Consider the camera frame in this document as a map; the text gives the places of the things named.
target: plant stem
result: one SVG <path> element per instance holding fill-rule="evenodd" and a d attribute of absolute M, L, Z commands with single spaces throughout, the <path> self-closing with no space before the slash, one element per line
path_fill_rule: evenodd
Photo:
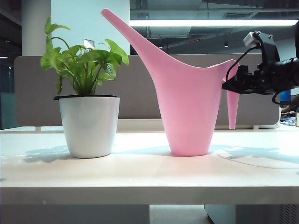
<path fill-rule="evenodd" d="M 63 42 L 65 43 L 65 45 L 67 46 L 68 50 L 70 49 L 70 46 L 69 46 L 69 45 L 67 44 L 67 42 L 66 42 L 64 39 L 62 39 L 61 37 L 54 36 L 54 37 L 51 38 L 51 40 L 53 40 L 53 39 L 59 39 L 59 40 L 63 41 Z"/>
<path fill-rule="evenodd" d="M 88 73 L 88 62 L 86 62 L 86 70 L 85 70 L 85 89 L 86 89 L 86 92 L 87 92 L 87 87 L 88 87 L 87 73 Z"/>

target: potted plant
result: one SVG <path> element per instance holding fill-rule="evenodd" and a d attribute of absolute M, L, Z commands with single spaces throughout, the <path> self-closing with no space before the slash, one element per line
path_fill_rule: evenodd
<path fill-rule="evenodd" d="M 57 93 L 61 93 L 63 80 L 67 80 L 76 95 L 56 96 L 68 149 L 77 158 L 94 158 L 110 154 L 116 134 L 119 98 L 95 95 L 103 80 L 115 80 L 116 67 L 129 64 L 128 55 L 112 40 L 106 39 L 108 50 L 69 46 L 61 37 L 51 34 L 57 28 L 49 17 L 45 25 L 46 53 L 41 58 L 44 70 L 54 68 L 58 74 Z M 59 39 L 67 50 L 53 47 Z"/>

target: white table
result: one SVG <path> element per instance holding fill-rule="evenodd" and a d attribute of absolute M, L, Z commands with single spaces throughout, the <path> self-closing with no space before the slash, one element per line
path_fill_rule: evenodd
<path fill-rule="evenodd" d="M 217 130 L 176 157 L 164 133 L 118 133 L 111 155 L 71 158 L 63 133 L 1 133 L 2 205 L 299 203 L 299 128 Z"/>

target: ceiling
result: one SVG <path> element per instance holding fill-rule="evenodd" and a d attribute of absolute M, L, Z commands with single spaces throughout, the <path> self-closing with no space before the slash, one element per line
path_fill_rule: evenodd
<path fill-rule="evenodd" d="M 21 0 L 0 0 L 0 56 L 1 64 L 12 66 L 22 53 Z"/>
<path fill-rule="evenodd" d="M 130 0 L 131 20 L 174 19 L 298 19 L 299 0 Z M 243 37 L 252 29 L 199 27 L 139 27 L 136 30 L 168 53 L 209 53 L 243 45 Z M 263 28 L 274 40 L 293 37 L 292 28 Z M 13 65 L 21 55 L 21 0 L 0 0 L 1 63 Z"/>

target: ceiling light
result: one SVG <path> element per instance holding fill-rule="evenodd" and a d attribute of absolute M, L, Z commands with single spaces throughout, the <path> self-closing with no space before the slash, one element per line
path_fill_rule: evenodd
<path fill-rule="evenodd" d="M 130 20 L 132 27 L 293 26 L 298 20 Z"/>

